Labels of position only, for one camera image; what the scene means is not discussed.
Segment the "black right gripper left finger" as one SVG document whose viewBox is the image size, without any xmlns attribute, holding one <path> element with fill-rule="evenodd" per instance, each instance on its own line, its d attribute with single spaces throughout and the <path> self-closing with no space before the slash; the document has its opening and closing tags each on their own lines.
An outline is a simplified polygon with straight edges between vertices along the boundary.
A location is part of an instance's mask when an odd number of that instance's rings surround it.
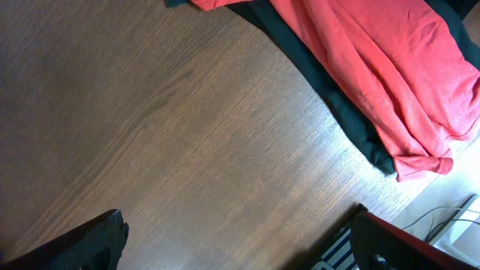
<svg viewBox="0 0 480 270">
<path fill-rule="evenodd" d="M 110 209 L 1 265 L 10 270 L 116 270 L 128 240 L 122 212 Z"/>
</svg>

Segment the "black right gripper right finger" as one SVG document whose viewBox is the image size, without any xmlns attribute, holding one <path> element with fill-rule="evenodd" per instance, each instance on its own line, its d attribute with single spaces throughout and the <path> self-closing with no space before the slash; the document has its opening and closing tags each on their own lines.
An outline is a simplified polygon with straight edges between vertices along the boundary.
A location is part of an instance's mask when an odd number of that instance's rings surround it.
<svg viewBox="0 0 480 270">
<path fill-rule="evenodd" d="M 355 216 L 349 242 L 361 270 L 474 269 L 368 211 Z"/>
</svg>

